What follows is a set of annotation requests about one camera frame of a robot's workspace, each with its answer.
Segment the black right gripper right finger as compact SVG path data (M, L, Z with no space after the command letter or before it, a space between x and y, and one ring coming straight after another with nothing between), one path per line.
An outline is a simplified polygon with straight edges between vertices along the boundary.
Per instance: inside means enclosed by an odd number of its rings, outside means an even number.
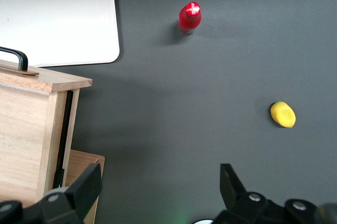
M336 223L336 203L316 206L289 199L279 206L260 193L247 191L227 163L220 165L220 193L226 209L214 223Z

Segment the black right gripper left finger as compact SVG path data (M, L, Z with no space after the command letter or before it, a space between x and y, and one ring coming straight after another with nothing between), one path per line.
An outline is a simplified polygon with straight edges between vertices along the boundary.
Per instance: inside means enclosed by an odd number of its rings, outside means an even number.
M84 223L102 191L101 175L101 165L91 163L68 188L53 189L29 207L3 201L1 223Z

